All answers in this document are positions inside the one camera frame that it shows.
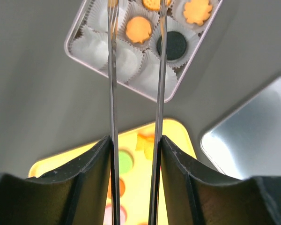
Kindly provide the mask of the swirl cookie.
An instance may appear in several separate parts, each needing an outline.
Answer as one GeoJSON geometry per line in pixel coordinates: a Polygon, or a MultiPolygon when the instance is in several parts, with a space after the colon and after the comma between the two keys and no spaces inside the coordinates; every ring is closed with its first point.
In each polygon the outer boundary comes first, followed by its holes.
{"type": "Polygon", "coordinates": [[[151,23],[142,16],[135,16],[126,25],[126,36],[134,44],[143,44],[152,33],[151,23]]]}
{"type": "Polygon", "coordinates": [[[184,5],[183,15],[186,22],[202,26],[211,16],[213,6],[208,0],[190,0],[184,5]]]}

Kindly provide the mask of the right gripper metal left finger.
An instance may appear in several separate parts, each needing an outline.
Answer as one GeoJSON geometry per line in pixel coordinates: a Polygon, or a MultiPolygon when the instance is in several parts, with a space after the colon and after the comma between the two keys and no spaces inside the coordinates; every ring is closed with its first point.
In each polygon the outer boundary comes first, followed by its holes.
{"type": "Polygon", "coordinates": [[[101,225],[111,179],[112,223],[120,224],[116,127],[118,5],[108,7],[108,75],[111,135],[39,178],[0,173],[0,225],[101,225]]]}

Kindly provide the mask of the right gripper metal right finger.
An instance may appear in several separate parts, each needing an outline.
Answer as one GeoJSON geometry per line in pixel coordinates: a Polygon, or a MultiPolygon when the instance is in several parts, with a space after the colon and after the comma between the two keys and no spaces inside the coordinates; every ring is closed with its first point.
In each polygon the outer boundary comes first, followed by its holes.
{"type": "Polygon", "coordinates": [[[281,225],[281,176],[232,178],[187,155],[162,135],[166,5],[160,1],[161,59],[148,223],[157,224],[159,186],[163,184],[171,225],[281,225]]]}

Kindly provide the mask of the round biscuit cookie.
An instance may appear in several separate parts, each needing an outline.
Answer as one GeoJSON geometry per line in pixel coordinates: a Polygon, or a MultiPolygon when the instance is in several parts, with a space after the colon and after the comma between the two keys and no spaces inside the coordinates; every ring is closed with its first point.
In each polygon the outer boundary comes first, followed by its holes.
{"type": "Polygon", "coordinates": [[[163,0],[142,0],[142,4],[145,8],[151,11],[160,11],[161,2],[163,0]]]}
{"type": "Polygon", "coordinates": [[[118,0],[107,0],[107,6],[113,8],[118,5],[118,0]]]}

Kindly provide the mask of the round biscuit cookie top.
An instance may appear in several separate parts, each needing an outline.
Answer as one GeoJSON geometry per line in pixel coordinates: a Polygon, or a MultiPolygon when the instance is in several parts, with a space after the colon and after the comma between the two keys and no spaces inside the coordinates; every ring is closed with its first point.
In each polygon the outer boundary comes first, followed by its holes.
{"type": "Polygon", "coordinates": [[[145,8],[151,11],[160,11],[161,2],[163,0],[142,0],[142,4],[145,8]]]}

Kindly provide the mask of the black sandwich cookie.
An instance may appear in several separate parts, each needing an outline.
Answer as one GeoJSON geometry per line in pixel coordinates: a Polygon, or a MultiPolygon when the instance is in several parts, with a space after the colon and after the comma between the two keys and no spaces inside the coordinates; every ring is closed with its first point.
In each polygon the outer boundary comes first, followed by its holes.
{"type": "Polygon", "coordinates": [[[183,34],[177,31],[167,32],[167,61],[180,59],[186,52],[187,41],[183,34]]]}

